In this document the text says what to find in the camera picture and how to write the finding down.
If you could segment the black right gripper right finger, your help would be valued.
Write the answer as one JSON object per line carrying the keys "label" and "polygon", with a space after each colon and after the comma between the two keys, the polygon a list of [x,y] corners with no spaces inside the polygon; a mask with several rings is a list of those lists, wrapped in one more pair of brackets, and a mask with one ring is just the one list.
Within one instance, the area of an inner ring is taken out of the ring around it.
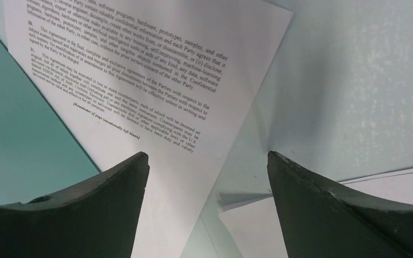
{"label": "black right gripper right finger", "polygon": [[413,205],[354,190],[268,153],[289,257],[413,257]]}

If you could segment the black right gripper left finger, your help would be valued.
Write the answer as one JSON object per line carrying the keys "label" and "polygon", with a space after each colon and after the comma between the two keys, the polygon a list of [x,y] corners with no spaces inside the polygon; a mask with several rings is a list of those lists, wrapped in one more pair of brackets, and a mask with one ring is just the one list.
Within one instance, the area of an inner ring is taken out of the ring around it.
{"label": "black right gripper left finger", "polygon": [[65,189],[0,205],[0,257],[130,257],[148,175],[139,152]]}

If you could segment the teal plastic folder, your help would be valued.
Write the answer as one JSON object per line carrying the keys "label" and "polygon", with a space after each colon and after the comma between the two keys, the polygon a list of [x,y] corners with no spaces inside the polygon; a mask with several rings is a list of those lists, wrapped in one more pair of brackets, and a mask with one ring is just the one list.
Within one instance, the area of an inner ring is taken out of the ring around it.
{"label": "teal plastic folder", "polygon": [[97,173],[0,41],[0,205],[27,203]]}

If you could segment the printed white paper sheet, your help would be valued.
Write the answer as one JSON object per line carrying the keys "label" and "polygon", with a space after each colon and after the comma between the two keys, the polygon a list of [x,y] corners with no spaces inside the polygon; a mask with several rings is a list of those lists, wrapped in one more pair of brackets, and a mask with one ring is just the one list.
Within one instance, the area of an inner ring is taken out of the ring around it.
{"label": "printed white paper sheet", "polygon": [[0,42],[100,169],[144,152],[132,257],[180,257],[293,18],[268,1],[0,1]]}

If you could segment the white paper sheet stack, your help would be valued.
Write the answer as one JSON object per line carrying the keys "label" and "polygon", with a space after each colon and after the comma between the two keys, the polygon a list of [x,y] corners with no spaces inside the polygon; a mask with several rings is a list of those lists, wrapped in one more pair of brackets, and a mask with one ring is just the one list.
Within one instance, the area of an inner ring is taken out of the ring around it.
{"label": "white paper sheet stack", "polygon": [[[359,177],[342,184],[369,195],[413,204],[413,168]],[[287,257],[271,194],[239,195],[221,207],[219,218],[243,257]]]}

